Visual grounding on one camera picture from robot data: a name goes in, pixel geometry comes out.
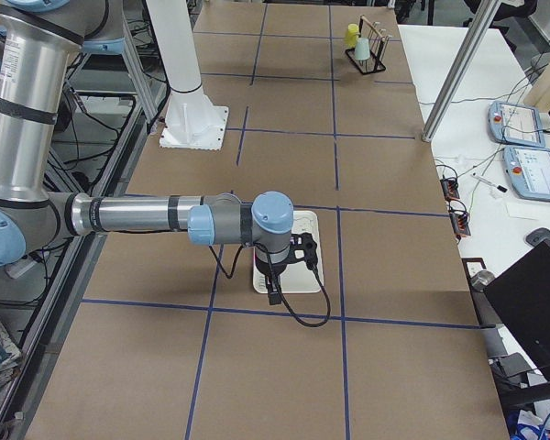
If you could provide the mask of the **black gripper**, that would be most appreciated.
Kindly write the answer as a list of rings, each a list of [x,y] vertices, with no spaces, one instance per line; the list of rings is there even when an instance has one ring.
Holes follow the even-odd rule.
[[[254,249],[254,266],[264,276],[269,304],[281,303],[280,275],[286,270],[287,264],[284,261],[275,262],[264,245],[255,245]]]

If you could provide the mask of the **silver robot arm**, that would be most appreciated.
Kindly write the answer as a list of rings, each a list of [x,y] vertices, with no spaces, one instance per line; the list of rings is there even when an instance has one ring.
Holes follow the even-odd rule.
[[[269,301],[283,301],[291,263],[293,206],[280,192],[252,203],[216,196],[92,197],[48,192],[43,178],[69,58],[90,43],[119,52],[119,1],[4,1],[0,71],[0,267],[65,237],[138,231],[184,232],[197,245],[255,250]]]

